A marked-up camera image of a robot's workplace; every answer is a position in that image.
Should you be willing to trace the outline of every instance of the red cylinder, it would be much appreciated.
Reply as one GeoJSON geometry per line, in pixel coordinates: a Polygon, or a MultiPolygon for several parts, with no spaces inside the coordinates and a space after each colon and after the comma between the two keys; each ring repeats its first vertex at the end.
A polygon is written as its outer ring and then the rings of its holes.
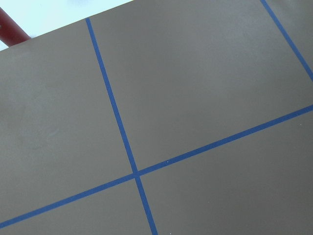
{"type": "Polygon", "coordinates": [[[10,47],[28,39],[30,37],[0,7],[0,40],[10,47]]]}

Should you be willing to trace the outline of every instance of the blue line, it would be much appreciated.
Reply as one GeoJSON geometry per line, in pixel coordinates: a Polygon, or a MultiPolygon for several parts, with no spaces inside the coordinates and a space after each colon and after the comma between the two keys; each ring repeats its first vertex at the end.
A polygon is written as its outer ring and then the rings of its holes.
{"type": "Polygon", "coordinates": [[[150,173],[150,172],[152,172],[152,171],[155,171],[155,170],[161,169],[161,168],[163,168],[163,167],[166,167],[166,166],[168,166],[168,165],[171,165],[171,164],[180,162],[180,161],[182,161],[182,160],[185,160],[185,159],[187,159],[187,158],[193,157],[193,156],[195,156],[195,155],[197,155],[197,154],[203,153],[203,152],[208,151],[208,150],[210,150],[210,149],[219,147],[219,146],[224,145],[224,144],[226,144],[226,143],[233,142],[233,141],[235,141],[235,140],[237,140],[237,139],[240,139],[240,138],[242,138],[242,137],[251,135],[251,134],[253,134],[253,133],[255,133],[255,132],[262,131],[262,130],[264,130],[264,129],[266,129],[266,128],[269,128],[269,127],[271,127],[271,126],[277,125],[277,124],[279,124],[279,123],[281,123],[281,122],[284,122],[284,121],[287,121],[287,120],[289,120],[289,119],[295,118],[295,117],[300,116],[300,115],[302,115],[302,114],[306,114],[306,113],[308,113],[308,112],[310,112],[310,111],[312,111],[312,110],[313,110],[313,105],[310,105],[310,106],[308,106],[308,107],[306,107],[306,108],[303,108],[303,109],[300,109],[300,110],[295,111],[295,112],[293,112],[293,113],[290,113],[290,114],[284,115],[284,116],[282,116],[282,117],[276,118],[276,119],[274,119],[274,120],[272,120],[272,121],[265,122],[265,123],[263,123],[263,124],[260,124],[260,125],[258,125],[258,126],[252,127],[252,128],[250,128],[250,129],[247,129],[247,130],[242,131],[242,132],[240,132],[240,133],[237,133],[237,134],[235,134],[235,135],[226,137],[226,138],[224,138],[224,139],[221,139],[221,140],[219,140],[219,141],[210,143],[210,144],[205,145],[205,146],[203,146],[203,147],[194,149],[194,150],[192,150],[192,151],[190,151],[190,152],[181,154],[181,155],[179,155],[179,156],[177,156],[177,157],[170,158],[170,159],[168,159],[168,160],[166,160],[166,161],[163,161],[163,162],[161,162],[161,163],[158,163],[158,164],[156,164],[156,165],[147,167],[147,168],[145,168],[145,169],[140,170],[138,173],[139,173],[139,175],[148,174],[148,173],[150,173]]]}
{"type": "MultiPolygon", "coordinates": [[[[245,136],[248,136],[248,135],[251,135],[253,133],[256,133],[258,131],[262,131],[266,128],[269,128],[269,127],[272,127],[272,126],[275,126],[279,123],[282,123],[284,121],[287,121],[289,119],[292,119],[292,118],[295,118],[297,116],[300,116],[300,115],[303,115],[303,114],[306,114],[308,112],[311,112],[313,111],[313,105],[310,105],[308,107],[305,107],[303,109],[300,109],[298,111],[295,111],[295,112],[292,112],[290,114],[287,114],[287,115],[284,115],[282,117],[279,117],[279,118],[276,118],[274,120],[271,120],[271,121],[268,121],[266,123],[263,123],[261,125],[258,125],[258,126],[255,126],[255,127],[252,127],[248,130],[245,130],[245,131],[242,131],[242,132],[239,132],[235,135],[232,135],[232,136],[229,136],[227,138],[224,138],[224,139],[221,139],[219,141],[216,141],[216,142],[213,142],[213,143],[210,143],[208,145],[205,145],[203,147],[200,147],[200,148],[197,148],[195,150],[192,150],[192,151],[189,151],[187,153],[184,153],[184,154],[181,154],[177,157],[174,157],[174,158],[170,158],[169,160],[166,160],[166,161],[163,161],[161,163],[158,163],[158,164],[155,164],[153,166],[150,166],[150,167],[147,167],[143,170],[140,170],[136,175],[134,174],[130,174],[130,175],[127,175],[127,176],[124,176],[124,177],[121,177],[121,178],[118,178],[116,180],[113,180],[111,182],[108,182],[106,184],[103,184],[103,185],[100,185],[100,186],[97,186],[95,188],[92,188],[92,189],[89,189],[87,191],[84,191],[84,192],[81,192],[79,194],[76,194],[74,196],[71,196],[71,197],[68,197],[66,199],[63,199],[61,201],[58,201],[58,202],[55,202],[55,203],[52,203],[48,206],[45,206],[45,207],[42,207],[42,208],[39,208],[37,210],[34,210],[34,211],[31,211],[31,212],[28,212],[26,214],[22,214],[18,217],[15,217],[13,219],[9,219],[7,221],[4,221],[2,223],[0,223],[0,229],[1,228],[4,228],[4,227],[7,227],[9,225],[12,225],[12,224],[15,224],[15,223],[18,223],[20,221],[23,221],[23,220],[26,220],[26,219],[29,219],[31,217],[34,217],[36,215],[39,215],[39,214],[42,214],[44,212],[47,212],[47,211],[50,211],[50,210],[53,210],[55,208],[58,208],[60,206],[64,206],[68,203],[71,203],[71,202],[74,202],[74,201],[77,201],[79,199],[82,199],[84,197],[87,197],[87,196],[90,196],[92,194],[95,194],[97,192],[100,192],[100,191],[103,191],[105,189],[108,189],[108,188],[111,188],[111,187],[114,187],[116,185],[119,185],[119,184],[122,184],[126,181],[129,181],[129,180],[132,180],[135,178],[136,180],[136,183],[137,183],[137,186],[138,186],[138,190],[140,193],[140,197],[141,197],[141,200],[143,202],[144,205],[147,205],[148,204],[148,201],[147,201],[147,197],[146,197],[146,194],[143,190],[143,186],[142,186],[142,183],[140,181],[140,178],[138,177],[138,175],[145,175],[145,174],[148,174],[150,172],[153,172],[155,170],[159,170],[165,166],[168,166],[168,165],[171,165],[171,164],[174,164],[174,163],[177,163],[177,162],[180,162],[184,159],[187,159],[187,158],[190,158],[190,157],[193,157],[197,154],[200,154],[200,153],[203,153],[205,151],[208,151],[210,149],[213,149],[213,148],[216,148],[216,147],[219,147],[221,145],[224,145],[226,143],[229,143],[229,142],[232,142],[232,141],[235,141],[237,139],[240,139],[242,137],[245,137],[245,136]]],[[[145,209],[145,212],[147,214],[147,217],[148,216],[151,216],[151,211],[150,211],[150,208],[147,207],[147,206],[144,206],[144,209],[145,209]]]]}
{"type": "Polygon", "coordinates": [[[39,215],[39,214],[42,214],[42,213],[51,211],[51,210],[53,210],[53,209],[56,209],[56,208],[58,208],[58,207],[61,207],[61,206],[66,205],[66,204],[68,204],[68,203],[77,201],[77,200],[82,199],[82,198],[84,198],[84,197],[93,195],[93,194],[98,193],[98,192],[100,192],[100,191],[103,191],[103,190],[105,190],[105,189],[111,188],[111,187],[113,187],[113,186],[119,185],[119,184],[124,183],[124,182],[129,181],[129,180],[132,180],[133,178],[134,178],[134,174],[126,175],[126,176],[124,176],[124,177],[121,177],[121,178],[118,178],[118,179],[116,179],[116,180],[110,181],[110,182],[108,182],[108,183],[106,183],[106,184],[97,186],[97,187],[95,187],[95,188],[92,188],[92,189],[89,189],[89,190],[87,190],[87,191],[81,192],[81,193],[76,194],[76,195],[74,195],[74,196],[65,198],[65,199],[63,199],[63,200],[61,200],[61,201],[52,203],[52,204],[50,204],[50,205],[41,207],[41,208],[36,209],[36,210],[34,210],[34,211],[31,211],[31,212],[22,214],[22,215],[20,215],[20,216],[17,216],[17,217],[15,217],[15,218],[12,218],[12,219],[9,219],[9,220],[6,220],[6,221],[0,223],[0,229],[2,229],[2,228],[4,228],[4,227],[7,227],[7,226],[10,226],[10,225],[12,225],[12,224],[21,222],[21,221],[23,221],[23,220],[29,219],[29,218],[34,217],[34,216],[36,216],[36,215],[39,215]]]}
{"type": "Polygon", "coordinates": [[[266,0],[260,0],[261,3],[263,4],[264,8],[267,10],[267,12],[269,13],[269,15],[271,16],[271,18],[273,19],[273,21],[275,22],[276,26],[279,28],[280,32],[283,34],[283,36],[285,37],[287,43],[289,44],[289,46],[292,48],[293,52],[295,53],[295,55],[298,57],[298,60],[301,62],[303,68],[305,69],[305,71],[307,72],[307,74],[309,75],[310,79],[313,81],[313,72],[310,68],[310,66],[307,64],[307,62],[305,61],[305,59],[303,58],[303,56],[301,55],[300,51],[298,50],[298,48],[296,47],[296,45],[293,43],[293,41],[291,40],[291,37],[288,35],[287,31],[284,29],[283,25],[279,22],[278,18],[276,17],[275,13],[272,11],[272,9],[270,8],[270,6],[268,5],[268,3],[266,2],[266,0]]]}
{"type": "Polygon", "coordinates": [[[107,71],[106,71],[106,68],[104,66],[104,62],[103,62],[103,59],[102,59],[102,56],[101,56],[101,53],[100,53],[100,50],[99,50],[99,47],[98,47],[96,36],[95,36],[95,34],[93,32],[93,28],[92,28],[92,25],[91,25],[91,22],[90,22],[89,18],[86,18],[86,23],[87,23],[87,26],[88,26],[88,30],[89,30],[89,34],[90,34],[90,37],[91,37],[91,41],[92,41],[92,44],[93,44],[94,51],[95,51],[96,56],[97,56],[99,67],[100,67],[100,70],[101,70],[101,73],[102,73],[102,76],[103,76],[103,80],[104,80],[105,86],[106,86],[107,91],[108,91],[108,95],[109,95],[110,102],[111,102],[111,105],[112,105],[112,108],[113,108],[113,112],[114,112],[115,119],[116,119],[116,122],[117,122],[117,125],[118,125],[118,129],[119,129],[119,131],[121,133],[122,140],[123,140],[123,143],[124,143],[124,146],[125,146],[125,149],[126,149],[126,153],[127,153],[129,162],[130,162],[131,167],[132,167],[132,171],[135,174],[135,181],[136,181],[136,184],[137,184],[138,192],[139,192],[139,195],[140,195],[140,198],[141,198],[141,202],[142,202],[143,208],[144,208],[144,210],[146,212],[146,216],[147,216],[147,219],[148,219],[148,223],[149,223],[151,232],[152,232],[153,235],[157,235],[156,224],[155,224],[155,222],[153,220],[153,217],[152,217],[152,214],[151,214],[151,210],[150,210],[150,207],[149,207],[149,203],[148,203],[148,200],[147,200],[144,188],[142,186],[142,182],[141,182],[140,176],[137,175],[138,169],[137,169],[137,166],[136,166],[136,162],[134,160],[133,152],[131,150],[131,146],[129,144],[129,141],[128,141],[128,138],[127,138],[127,135],[126,135],[126,131],[125,131],[125,128],[124,128],[124,125],[123,125],[123,122],[122,122],[122,118],[121,118],[121,116],[119,114],[119,111],[118,111],[118,107],[117,107],[117,104],[116,104],[116,101],[115,101],[115,98],[114,98],[114,95],[113,95],[113,91],[112,91],[112,88],[111,88],[111,85],[110,85],[110,82],[109,82],[107,71]]]}

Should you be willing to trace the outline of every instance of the white surface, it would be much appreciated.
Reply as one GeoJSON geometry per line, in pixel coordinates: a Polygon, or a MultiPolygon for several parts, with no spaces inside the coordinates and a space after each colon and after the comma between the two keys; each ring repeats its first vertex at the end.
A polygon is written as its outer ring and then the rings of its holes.
{"type": "MultiPolygon", "coordinates": [[[[0,7],[32,38],[130,0],[11,0],[0,7]]],[[[8,48],[0,41],[0,51],[8,48]]]]}

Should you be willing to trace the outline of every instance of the gray surface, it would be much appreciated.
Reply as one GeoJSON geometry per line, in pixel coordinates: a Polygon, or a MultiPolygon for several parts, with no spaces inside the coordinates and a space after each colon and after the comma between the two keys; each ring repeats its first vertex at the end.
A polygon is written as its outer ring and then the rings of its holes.
{"type": "Polygon", "coordinates": [[[131,172],[81,21],[0,54],[0,221],[131,172]]]}
{"type": "Polygon", "coordinates": [[[313,70],[313,1],[267,2],[313,70]]]}
{"type": "Polygon", "coordinates": [[[91,21],[138,168],[313,102],[259,1],[137,0],[91,21]]]}
{"type": "Polygon", "coordinates": [[[3,235],[148,235],[134,181],[0,230],[3,235]]]}
{"type": "Polygon", "coordinates": [[[313,234],[313,114],[142,177],[159,234],[313,234]]]}

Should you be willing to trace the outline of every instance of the red object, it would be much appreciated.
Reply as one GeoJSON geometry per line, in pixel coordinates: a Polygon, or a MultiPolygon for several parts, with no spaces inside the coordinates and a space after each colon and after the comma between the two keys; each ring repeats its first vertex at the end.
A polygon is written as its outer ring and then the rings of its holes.
{"type": "Polygon", "coordinates": [[[30,37],[0,7],[0,40],[10,47],[28,39],[30,37]]]}

